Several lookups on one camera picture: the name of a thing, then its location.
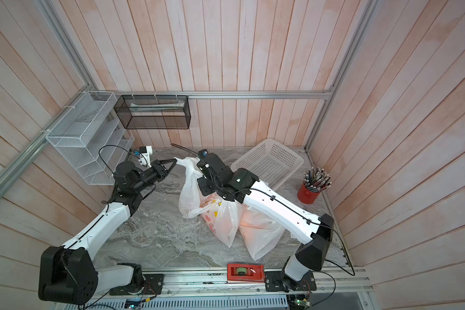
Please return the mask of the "white printed bag back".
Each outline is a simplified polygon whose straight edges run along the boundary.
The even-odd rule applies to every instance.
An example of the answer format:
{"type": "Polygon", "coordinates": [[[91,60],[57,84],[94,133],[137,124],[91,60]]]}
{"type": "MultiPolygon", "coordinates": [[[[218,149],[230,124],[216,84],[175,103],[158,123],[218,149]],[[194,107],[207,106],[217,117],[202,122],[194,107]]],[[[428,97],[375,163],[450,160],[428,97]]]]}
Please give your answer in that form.
{"type": "Polygon", "coordinates": [[[198,186],[198,179],[203,176],[196,166],[199,159],[186,157],[176,158],[177,164],[185,168],[185,183],[182,187],[178,208],[184,218],[195,218],[200,214],[219,206],[216,195],[203,195],[198,186]]]}

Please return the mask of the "white printed bag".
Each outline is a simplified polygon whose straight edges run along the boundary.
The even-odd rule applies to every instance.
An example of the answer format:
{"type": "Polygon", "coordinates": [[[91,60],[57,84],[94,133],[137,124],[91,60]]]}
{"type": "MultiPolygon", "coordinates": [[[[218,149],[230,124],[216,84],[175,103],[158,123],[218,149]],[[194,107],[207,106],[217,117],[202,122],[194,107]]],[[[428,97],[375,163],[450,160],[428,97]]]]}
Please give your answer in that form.
{"type": "Polygon", "coordinates": [[[199,211],[214,236],[227,247],[231,247],[244,207],[237,201],[224,200],[214,193],[205,198],[199,211]]]}
{"type": "Polygon", "coordinates": [[[199,159],[186,157],[176,158],[177,164],[185,168],[185,183],[182,187],[178,208],[184,218],[195,218],[200,214],[219,206],[216,195],[203,195],[198,186],[198,179],[203,176],[196,166],[199,159]]]}

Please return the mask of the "white plastic bag front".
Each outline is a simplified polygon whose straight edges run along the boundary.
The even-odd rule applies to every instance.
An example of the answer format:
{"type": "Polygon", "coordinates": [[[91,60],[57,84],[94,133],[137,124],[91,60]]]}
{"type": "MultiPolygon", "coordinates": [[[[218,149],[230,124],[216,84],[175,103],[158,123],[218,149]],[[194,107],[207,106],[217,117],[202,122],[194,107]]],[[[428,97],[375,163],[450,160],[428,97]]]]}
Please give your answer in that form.
{"type": "Polygon", "coordinates": [[[285,227],[266,214],[247,207],[240,218],[239,231],[251,258],[257,261],[276,247],[285,227]]]}

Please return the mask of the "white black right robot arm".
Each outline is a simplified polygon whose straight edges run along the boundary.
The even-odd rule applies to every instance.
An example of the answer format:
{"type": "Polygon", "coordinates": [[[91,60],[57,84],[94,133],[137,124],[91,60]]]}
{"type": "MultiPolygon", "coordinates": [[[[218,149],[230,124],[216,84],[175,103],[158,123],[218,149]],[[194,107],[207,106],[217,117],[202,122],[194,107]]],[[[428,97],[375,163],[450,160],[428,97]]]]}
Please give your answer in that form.
{"type": "Polygon", "coordinates": [[[246,204],[271,217],[300,242],[271,285],[286,293],[302,289],[305,276],[321,271],[333,237],[334,219],[329,214],[309,213],[272,190],[257,175],[240,168],[233,172],[215,154],[198,152],[197,168],[203,173],[198,186],[204,196],[216,193],[221,198],[246,204]]]}

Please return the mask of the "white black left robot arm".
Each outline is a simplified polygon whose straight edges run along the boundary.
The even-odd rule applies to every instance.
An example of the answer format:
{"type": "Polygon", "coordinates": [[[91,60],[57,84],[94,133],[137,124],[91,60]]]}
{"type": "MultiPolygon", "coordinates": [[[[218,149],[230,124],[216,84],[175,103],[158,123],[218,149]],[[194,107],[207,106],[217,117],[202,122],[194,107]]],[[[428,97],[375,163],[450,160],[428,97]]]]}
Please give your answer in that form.
{"type": "Polygon", "coordinates": [[[102,209],[76,236],[41,255],[38,296],[42,301],[84,306],[95,294],[122,289],[138,295],[145,289],[145,277],[138,264],[119,263],[96,269],[93,259],[102,245],[138,210],[142,192],[153,189],[176,166],[175,159],[155,160],[146,170],[132,161],[117,165],[113,174],[115,192],[102,209]]]}

